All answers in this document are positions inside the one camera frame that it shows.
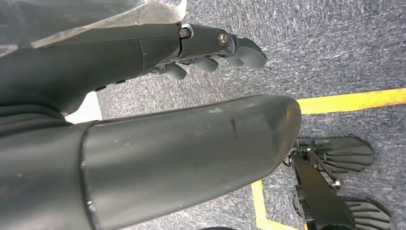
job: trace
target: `transparent plastic sheet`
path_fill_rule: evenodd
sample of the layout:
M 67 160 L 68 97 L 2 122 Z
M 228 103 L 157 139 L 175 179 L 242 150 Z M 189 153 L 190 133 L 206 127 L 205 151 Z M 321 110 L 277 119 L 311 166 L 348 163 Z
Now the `transparent plastic sheet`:
M 0 57 L 39 48 L 90 29 L 176 23 L 186 13 L 157 0 L 0 0 Z

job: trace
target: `bolt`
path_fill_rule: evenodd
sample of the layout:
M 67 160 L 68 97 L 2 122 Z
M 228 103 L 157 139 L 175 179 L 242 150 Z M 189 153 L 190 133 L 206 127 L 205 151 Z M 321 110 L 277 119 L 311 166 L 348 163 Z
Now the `bolt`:
M 190 36 L 190 32 L 188 29 L 183 28 L 183 29 L 179 30 L 179 36 L 181 38 L 188 38 Z
M 227 46 L 228 42 L 230 41 L 230 38 L 228 37 L 228 34 L 225 31 L 221 31 L 218 34 L 218 41 L 221 46 Z

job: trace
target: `robotic hand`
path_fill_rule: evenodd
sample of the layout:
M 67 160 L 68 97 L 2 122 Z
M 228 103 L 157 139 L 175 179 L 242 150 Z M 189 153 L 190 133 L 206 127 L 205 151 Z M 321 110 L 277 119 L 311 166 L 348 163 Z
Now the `robotic hand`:
M 228 34 L 222 29 L 185 24 L 179 30 L 179 35 L 178 55 L 159 62 L 151 73 L 167 73 L 181 80 L 187 73 L 176 63 L 195 64 L 204 71 L 213 72 L 218 67 L 214 57 L 224 58 L 232 66 L 247 65 L 253 69 L 262 68 L 267 60 L 264 52 L 252 40 Z

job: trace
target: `black robotic leg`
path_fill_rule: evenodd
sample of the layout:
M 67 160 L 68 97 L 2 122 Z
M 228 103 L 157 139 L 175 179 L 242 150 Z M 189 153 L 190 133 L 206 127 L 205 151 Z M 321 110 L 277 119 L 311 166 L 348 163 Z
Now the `black robotic leg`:
M 298 139 L 284 161 L 294 167 L 298 185 L 293 207 L 309 230 L 390 230 L 389 213 L 370 199 L 337 196 L 337 173 L 360 172 L 373 164 L 373 150 L 357 137 Z M 320 172 L 332 180 L 328 184 Z

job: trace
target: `humanoid robot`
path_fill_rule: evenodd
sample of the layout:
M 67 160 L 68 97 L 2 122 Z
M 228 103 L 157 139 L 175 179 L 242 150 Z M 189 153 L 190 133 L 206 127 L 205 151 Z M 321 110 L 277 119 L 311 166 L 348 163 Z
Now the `humanoid robot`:
M 363 229 L 323 163 L 337 143 L 297 140 L 301 110 L 290 97 L 65 121 L 87 93 L 109 84 L 149 73 L 182 79 L 180 65 L 214 71 L 219 58 L 255 69 L 267 60 L 253 41 L 219 28 L 148 20 L 88 26 L 134 2 L 0 0 L 0 229 L 121 229 L 241 188 L 281 162 L 295 169 L 294 204 L 309 229 Z M 372 163 L 367 144 L 343 140 L 367 153 L 354 160 L 356 170 Z M 386 228 L 388 215 L 374 208 Z

